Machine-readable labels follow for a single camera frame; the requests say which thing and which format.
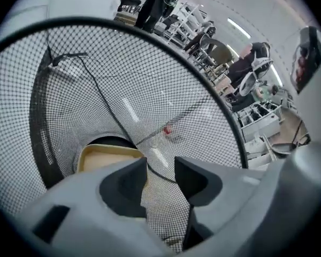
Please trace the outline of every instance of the floor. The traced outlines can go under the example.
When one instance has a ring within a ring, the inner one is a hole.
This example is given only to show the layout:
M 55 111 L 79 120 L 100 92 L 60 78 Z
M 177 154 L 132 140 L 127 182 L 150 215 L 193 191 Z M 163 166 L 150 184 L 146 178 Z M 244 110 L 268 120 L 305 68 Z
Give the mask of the floor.
M 271 144 L 292 142 L 295 136 L 295 132 L 300 124 L 301 120 L 289 110 L 282 109 L 282 113 L 285 120 L 282 122 L 280 126 L 280 133 L 272 136 L 269 139 L 269 142 Z M 296 140 L 304 136 L 306 133 L 307 129 L 304 123 L 302 123 L 300 130 L 297 134 Z

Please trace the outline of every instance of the white wall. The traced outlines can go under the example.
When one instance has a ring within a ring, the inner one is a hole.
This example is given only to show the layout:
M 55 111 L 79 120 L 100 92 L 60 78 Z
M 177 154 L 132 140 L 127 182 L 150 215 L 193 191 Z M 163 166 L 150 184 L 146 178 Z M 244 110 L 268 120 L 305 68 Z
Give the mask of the white wall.
M 88 16 L 113 19 L 119 4 L 120 0 L 18 0 L 0 27 L 0 40 L 47 18 Z

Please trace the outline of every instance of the ceiling light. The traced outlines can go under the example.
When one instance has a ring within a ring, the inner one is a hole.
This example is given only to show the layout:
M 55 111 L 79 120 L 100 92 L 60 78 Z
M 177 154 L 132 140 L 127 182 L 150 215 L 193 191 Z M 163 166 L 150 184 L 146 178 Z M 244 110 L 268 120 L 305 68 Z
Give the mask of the ceiling light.
M 239 58 L 239 54 L 237 54 L 236 51 L 232 49 L 229 44 L 227 44 L 227 47 L 231 50 L 232 53 L 234 53 Z
M 276 76 L 277 80 L 278 80 L 278 84 L 282 87 L 283 83 L 279 78 L 278 72 L 276 71 L 276 69 L 274 68 L 273 65 L 271 65 L 270 69 L 272 70 L 272 72 L 274 73 L 274 76 Z
M 240 27 L 236 22 L 234 22 L 233 20 L 231 20 L 230 18 L 228 18 L 227 20 L 228 22 L 230 22 L 235 28 L 237 28 L 238 30 L 241 31 L 241 33 L 243 35 L 245 35 L 248 39 L 251 38 L 251 35 L 249 35 L 242 27 Z
M 166 168 L 168 168 L 169 167 L 169 163 L 167 162 L 167 160 L 165 159 L 163 154 L 159 151 L 159 149 L 158 148 L 152 148 L 152 151 L 156 154 L 157 158 L 163 163 L 163 165 Z
M 129 100 L 127 98 L 123 98 L 123 102 L 129 112 L 129 114 L 131 115 L 132 119 L 135 122 L 139 122 L 139 118 L 138 118 L 137 114 L 135 113 L 134 109 L 132 108 L 131 104 L 129 103 Z

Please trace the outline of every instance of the metal rack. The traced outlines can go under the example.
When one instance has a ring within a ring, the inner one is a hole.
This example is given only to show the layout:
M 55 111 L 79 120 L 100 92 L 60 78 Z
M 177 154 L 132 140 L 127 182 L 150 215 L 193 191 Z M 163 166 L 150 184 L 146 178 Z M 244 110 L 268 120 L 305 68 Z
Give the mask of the metal rack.
M 272 102 L 256 102 L 235 114 L 245 142 L 252 141 L 255 134 L 271 137 L 279 133 L 284 121 L 281 106 Z

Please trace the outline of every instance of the mesh basket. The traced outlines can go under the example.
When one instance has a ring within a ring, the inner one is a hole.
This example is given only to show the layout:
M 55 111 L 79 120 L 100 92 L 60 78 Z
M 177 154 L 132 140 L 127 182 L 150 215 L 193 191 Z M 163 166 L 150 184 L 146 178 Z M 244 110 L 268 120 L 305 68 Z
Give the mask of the mesh basket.
M 72 175 L 82 149 L 115 136 L 147 157 L 151 228 L 176 252 L 189 204 L 174 157 L 247 167 L 208 82 L 152 36 L 96 19 L 47 21 L 0 44 L 0 208 L 16 215 Z

